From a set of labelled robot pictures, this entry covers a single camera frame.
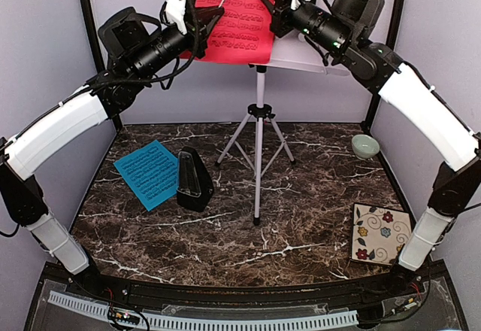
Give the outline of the red sheet music paper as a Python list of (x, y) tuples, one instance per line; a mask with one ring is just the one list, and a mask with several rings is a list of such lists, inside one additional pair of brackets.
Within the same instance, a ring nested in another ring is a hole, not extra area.
[(271, 15), (260, 0), (196, 0), (197, 7), (222, 5), (225, 13), (207, 42), (204, 62), (267, 64), (274, 34)]

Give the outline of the blue sheet music paper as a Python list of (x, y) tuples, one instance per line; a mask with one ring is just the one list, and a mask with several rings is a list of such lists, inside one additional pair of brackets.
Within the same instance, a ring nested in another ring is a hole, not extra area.
[(114, 166), (148, 211), (176, 195), (178, 160), (157, 140), (117, 160)]

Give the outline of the black metronome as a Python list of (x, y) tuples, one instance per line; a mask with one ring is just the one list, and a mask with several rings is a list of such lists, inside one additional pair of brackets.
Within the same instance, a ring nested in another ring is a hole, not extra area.
[(204, 211), (214, 194), (214, 186), (197, 150), (182, 148), (178, 153), (177, 174), (177, 204), (190, 211)]

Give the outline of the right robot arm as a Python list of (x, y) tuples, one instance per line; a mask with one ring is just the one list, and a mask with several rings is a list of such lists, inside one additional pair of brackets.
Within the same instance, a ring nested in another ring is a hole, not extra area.
[(341, 64), (370, 93), (400, 111), (443, 157), (427, 208), (404, 244), (383, 289), (400, 296), (480, 186), (480, 135), (467, 126), (415, 66), (369, 39), (384, 0), (334, 0), (327, 10), (315, 0), (260, 0), (278, 37), (296, 29), (325, 64)]

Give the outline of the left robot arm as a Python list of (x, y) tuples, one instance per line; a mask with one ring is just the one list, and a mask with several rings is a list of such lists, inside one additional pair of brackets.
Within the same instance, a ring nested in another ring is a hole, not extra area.
[(98, 73), (65, 101), (10, 139), (1, 140), (1, 195), (13, 222), (26, 228), (72, 275), (90, 298), (106, 291), (106, 282), (84, 248), (54, 217), (35, 179), (36, 169), (77, 136), (129, 108), (155, 74), (189, 51), (205, 55), (207, 39), (225, 13), (221, 7), (181, 11), (167, 26), (133, 7), (114, 14), (98, 30), (109, 55)]

